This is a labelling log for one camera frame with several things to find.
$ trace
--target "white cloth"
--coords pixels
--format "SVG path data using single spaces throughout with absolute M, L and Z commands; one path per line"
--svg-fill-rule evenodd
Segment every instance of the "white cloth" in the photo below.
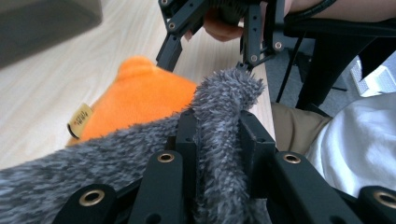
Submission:
M 357 197 L 365 186 L 396 190 L 396 93 L 352 103 L 306 154 L 334 188 Z

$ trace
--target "orange plush toy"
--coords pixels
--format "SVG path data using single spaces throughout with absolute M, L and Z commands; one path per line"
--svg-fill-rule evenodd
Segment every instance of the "orange plush toy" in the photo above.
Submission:
M 92 115 L 80 138 L 68 145 L 105 136 L 137 123 L 163 119 L 187 108 L 196 84 L 162 70 L 145 57 L 125 61 Z

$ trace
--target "black chair leg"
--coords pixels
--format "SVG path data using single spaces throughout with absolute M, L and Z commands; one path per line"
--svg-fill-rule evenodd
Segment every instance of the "black chair leg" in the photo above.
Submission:
M 277 97 L 276 97 L 277 103 L 280 102 L 280 98 L 282 97 L 283 91 L 285 90 L 286 83 L 288 82 L 288 79 L 290 76 L 291 68 L 293 67 L 294 61 L 296 60 L 298 49 L 300 48 L 300 45 L 301 45 L 301 42 L 303 41 L 303 39 L 304 39 L 304 35 L 300 36 L 296 42 L 296 45 L 294 46 L 293 53 L 291 54 L 291 57 L 289 60 L 288 68 L 286 69 L 286 74 L 283 77 L 282 85 L 280 86 L 279 93 L 277 94 Z
M 374 39 L 370 36 L 318 35 L 296 108 L 321 105 L 347 65 Z

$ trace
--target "wooden floor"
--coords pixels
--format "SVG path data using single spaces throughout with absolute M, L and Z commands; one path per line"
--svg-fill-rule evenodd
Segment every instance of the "wooden floor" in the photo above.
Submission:
M 99 26 L 0 70 L 0 169 L 64 148 L 67 122 L 104 93 L 122 61 L 155 62 L 166 35 L 157 2 L 102 0 Z M 240 60 L 239 40 L 220 43 L 203 29 L 182 45 L 175 73 L 196 83 Z M 254 73 L 266 84 L 264 65 Z M 275 136 L 270 108 L 265 90 L 252 112 Z

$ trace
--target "gray fur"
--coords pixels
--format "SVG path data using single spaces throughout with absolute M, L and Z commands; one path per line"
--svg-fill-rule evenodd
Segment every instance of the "gray fur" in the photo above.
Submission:
M 207 78 L 191 107 L 198 119 L 203 197 L 200 223 L 262 223 L 262 200 L 246 194 L 237 121 L 262 93 L 260 80 L 236 69 Z M 179 114 L 118 130 L 106 137 L 59 150 L 45 158 L 0 171 L 0 223 L 51 223 L 78 189 L 102 183 L 119 190 L 140 178 L 150 155 L 175 135 Z

